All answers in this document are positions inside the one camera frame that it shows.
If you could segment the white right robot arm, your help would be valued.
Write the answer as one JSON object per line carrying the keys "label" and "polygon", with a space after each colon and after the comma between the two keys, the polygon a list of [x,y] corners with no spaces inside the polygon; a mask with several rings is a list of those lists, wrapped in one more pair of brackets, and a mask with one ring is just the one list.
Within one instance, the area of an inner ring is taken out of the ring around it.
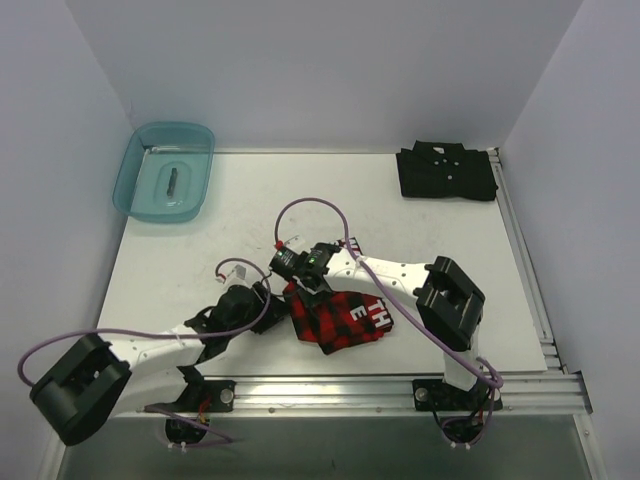
{"label": "white right robot arm", "polygon": [[452,259],[393,262],[363,255],[349,243],[318,243],[300,253],[278,247],[269,268],[310,294],[353,292],[384,298],[443,351],[446,402],[465,409],[479,397],[477,330],[485,295]]}

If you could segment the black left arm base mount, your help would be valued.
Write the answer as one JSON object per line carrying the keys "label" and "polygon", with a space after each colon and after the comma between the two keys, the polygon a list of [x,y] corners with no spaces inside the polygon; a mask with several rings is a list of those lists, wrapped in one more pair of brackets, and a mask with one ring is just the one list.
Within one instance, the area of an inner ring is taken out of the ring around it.
{"label": "black left arm base mount", "polygon": [[234,408],[235,387],[233,380],[191,381],[176,400],[152,406],[174,413],[228,413]]}

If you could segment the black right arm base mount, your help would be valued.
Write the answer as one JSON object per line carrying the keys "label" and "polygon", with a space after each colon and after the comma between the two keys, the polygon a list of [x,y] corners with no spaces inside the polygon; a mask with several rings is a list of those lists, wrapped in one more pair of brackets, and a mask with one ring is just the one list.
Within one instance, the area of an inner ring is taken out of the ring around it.
{"label": "black right arm base mount", "polygon": [[441,378],[414,379],[413,401],[416,411],[467,412],[487,411],[490,402],[489,388],[476,381],[470,391],[463,391],[445,383]]}

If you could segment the red black plaid shirt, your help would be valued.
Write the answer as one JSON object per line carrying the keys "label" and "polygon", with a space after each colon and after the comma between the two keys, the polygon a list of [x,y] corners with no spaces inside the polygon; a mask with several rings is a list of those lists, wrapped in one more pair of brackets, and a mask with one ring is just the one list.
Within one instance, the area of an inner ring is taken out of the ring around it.
{"label": "red black plaid shirt", "polygon": [[309,296],[293,281],[283,290],[300,341],[316,343],[325,355],[375,342],[394,320],[382,298],[357,292]]}

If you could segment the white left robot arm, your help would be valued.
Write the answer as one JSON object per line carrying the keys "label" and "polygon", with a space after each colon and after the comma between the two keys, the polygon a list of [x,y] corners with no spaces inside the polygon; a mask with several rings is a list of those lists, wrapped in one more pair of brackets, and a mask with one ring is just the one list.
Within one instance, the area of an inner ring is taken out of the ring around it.
{"label": "white left robot arm", "polygon": [[263,333],[287,304],[256,282],[229,287],[213,306],[159,334],[90,331],[36,381],[29,398],[67,446],[98,432],[112,417],[152,405],[196,408],[206,385],[196,367],[221,355],[232,338]]}

